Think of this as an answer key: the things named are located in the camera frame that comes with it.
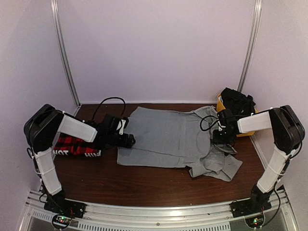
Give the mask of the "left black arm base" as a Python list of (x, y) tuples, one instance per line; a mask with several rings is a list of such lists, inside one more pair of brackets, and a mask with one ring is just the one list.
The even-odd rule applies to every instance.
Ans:
[(73, 219), (84, 217), (86, 205), (82, 202), (67, 200), (64, 191), (60, 191), (55, 195), (45, 193), (47, 198), (44, 209), (53, 212), (51, 224), (57, 230), (68, 228)]

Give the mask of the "red black plaid shirt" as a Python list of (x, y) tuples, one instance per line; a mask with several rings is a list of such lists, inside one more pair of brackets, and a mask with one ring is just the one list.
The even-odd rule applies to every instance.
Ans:
[(100, 157), (101, 153), (98, 145), (63, 133), (53, 148), (53, 154), (60, 156)]

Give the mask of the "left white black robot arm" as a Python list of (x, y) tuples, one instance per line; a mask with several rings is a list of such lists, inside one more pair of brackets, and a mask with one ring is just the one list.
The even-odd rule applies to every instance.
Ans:
[(66, 134), (100, 147), (106, 144), (132, 148), (136, 140), (132, 134), (124, 133), (128, 120), (106, 115), (101, 123), (90, 125), (74, 116), (43, 105), (24, 125), (24, 134), (45, 190), (56, 195), (62, 190), (52, 159), (52, 145), (58, 133)]

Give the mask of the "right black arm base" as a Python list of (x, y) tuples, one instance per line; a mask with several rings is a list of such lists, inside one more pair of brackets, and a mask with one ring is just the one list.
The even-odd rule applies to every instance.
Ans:
[(250, 198), (242, 201), (234, 200), (230, 203), (232, 216), (245, 217), (246, 225), (252, 229), (260, 229), (265, 223), (264, 211), (271, 208), (269, 202), (273, 190), (263, 193), (255, 184)]

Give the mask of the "grey long sleeve shirt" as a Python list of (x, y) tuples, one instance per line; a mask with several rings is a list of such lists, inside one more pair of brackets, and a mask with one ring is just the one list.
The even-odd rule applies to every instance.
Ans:
[(230, 182), (242, 165), (230, 145), (214, 144), (218, 128), (213, 106), (190, 112), (138, 107), (129, 117), (125, 131), (133, 134), (132, 148), (119, 148), (117, 163), (122, 166), (163, 168), (189, 167), (192, 178), (210, 176)]

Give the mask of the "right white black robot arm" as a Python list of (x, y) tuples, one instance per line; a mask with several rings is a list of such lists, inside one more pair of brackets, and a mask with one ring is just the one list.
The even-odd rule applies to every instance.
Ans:
[(272, 130), (273, 154), (256, 187), (263, 194), (273, 191), (290, 160), (300, 152), (305, 137), (305, 129), (291, 106), (275, 107), (245, 116), (233, 115), (230, 109), (224, 109), (217, 116), (218, 129), (213, 131), (214, 144), (232, 144), (239, 134)]

